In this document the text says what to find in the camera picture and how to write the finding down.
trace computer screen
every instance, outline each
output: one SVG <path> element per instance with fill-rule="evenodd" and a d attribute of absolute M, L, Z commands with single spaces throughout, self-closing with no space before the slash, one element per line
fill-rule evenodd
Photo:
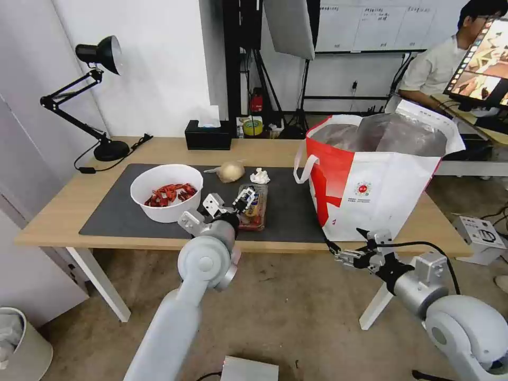
<path fill-rule="evenodd" d="M 444 93 L 473 107 L 508 108 L 508 20 L 485 23 Z"/>

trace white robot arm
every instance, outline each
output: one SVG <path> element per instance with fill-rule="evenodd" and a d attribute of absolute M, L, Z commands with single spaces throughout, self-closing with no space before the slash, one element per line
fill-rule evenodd
<path fill-rule="evenodd" d="M 238 214 L 253 200 L 254 190 L 247 188 L 233 208 L 226 208 L 218 194 L 210 194 L 203 205 L 214 217 L 211 223 L 204 223 L 204 216 L 196 210 L 180 217 L 178 224 L 195 236 L 178 256 L 183 282 L 162 300 L 124 381 L 177 378 L 201 322 L 200 303 L 207 288 L 221 291 L 236 273 L 240 259 L 239 251 L 234 249 Z"/>
<path fill-rule="evenodd" d="M 347 266 L 366 268 L 421 321 L 461 381 L 508 380 L 508 324 L 498 311 L 470 296 L 448 295 L 442 282 L 447 259 L 430 251 L 415 266 L 399 261 L 387 230 L 365 232 L 363 251 L 331 248 Z"/>

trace wooden table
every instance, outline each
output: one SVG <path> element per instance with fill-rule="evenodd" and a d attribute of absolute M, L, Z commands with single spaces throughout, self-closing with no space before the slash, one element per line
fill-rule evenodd
<path fill-rule="evenodd" d="M 457 124 L 460 122 L 466 123 L 483 139 L 491 141 L 495 150 L 506 149 L 504 147 L 508 145 L 508 135 L 477 127 L 476 121 L 478 118 L 471 112 L 459 110 L 457 102 L 454 104 L 448 95 L 434 94 L 431 97 L 443 104 L 441 108 L 453 117 Z M 436 174 L 506 177 L 508 176 L 508 163 L 505 161 L 442 161 Z"/>
<path fill-rule="evenodd" d="M 469 111 L 461 111 L 459 110 L 458 104 L 453 104 L 451 101 L 451 98 L 448 95 L 445 94 L 433 94 L 431 96 L 433 99 L 440 103 L 444 103 L 441 107 L 446 113 L 449 115 L 459 118 L 463 122 L 467 123 L 469 126 L 480 132 L 482 135 L 486 136 L 490 140 L 502 144 L 504 146 L 508 146 L 508 135 L 504 133 L 500 133 L 497 131 L 491 131 L 485 128 L 477 127 L 476 121 L 478 120 L 477 117 L 475 117 L 471 112 Z"/>
<path fill-rule="evenodd" d="M 138 138 L 118 139 L 134 144 Z M 180 250 L 183 239 L 126 238 L 80 235 L 93 211 L 116 182 L 128 164 L 216 165 L 224 161 L 244 159 L 246 166 L 293 167 L 300 141 L 294 140 L 233 140 L 230 151 L 188 151 L 183 138 L 153 138 L 115 168 L 94 175 L 77 173 L 55 198 L 18 235 L 15 242 L 31 246 L 66 247 L 121 321 L 130 311 L 102 271 L 89 249 Z M 92 161 L 91 166 L 106 167 L 107 163 Z M 395 242 L 425 240 L 439 245 L 450 257 L 469 256 L 469 247 L 460 238 L 445 216 L 427 194 L 423 194 L 415 210 Z M 323 243 L 238 241 L 244 252 L 304 253 L 327 252 Z M 340 244 L 345 249 L 359 247 L 358 242 Z M 400 254 L 413 255 L 426 247 L 400 248 Z"/>

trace white bowl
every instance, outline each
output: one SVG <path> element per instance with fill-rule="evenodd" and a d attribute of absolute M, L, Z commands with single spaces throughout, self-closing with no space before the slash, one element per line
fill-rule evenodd
<path fill-rule="evenodd" d="M 197 190 L 191 198 L 182 202 L 177 197 L 171 205 L 165 207 L 144 204 L 153 194 L 153 190 L 164 185 L 185 183 L 191 184 Z M 157 222 L 169 223 L 178 221 L 183 212 L 199 207 L 202 188 L 203 176 L 197 169 L 183 164 L 166 164 L 140 174 L 131 184 L 131 197 L 149 218 Z"/>

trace bag handle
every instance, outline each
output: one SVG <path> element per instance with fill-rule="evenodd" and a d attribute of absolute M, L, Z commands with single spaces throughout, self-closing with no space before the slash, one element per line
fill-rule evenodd
<path fill-rule="evenodd" d="M 310 155 L 309 158 L 307 159 L 307 162 L 305 163 L 305 167 L 303 167 L 302 175 L 301 177 L 299 177 L 297 171 L 300 165 L 300 160 L 302 158 L 304 148 L 305 148 L 305 140 L 302 140 L 295 156 L 295 166 L 293 168 L 293 176 L 297 184 L 303 184 L 309 179 L 309 177 L 311 176 L 312 167 L 314 167 L 314 164 L 316 164 L 316 162 L 319 160 L 317 156 Z"/>

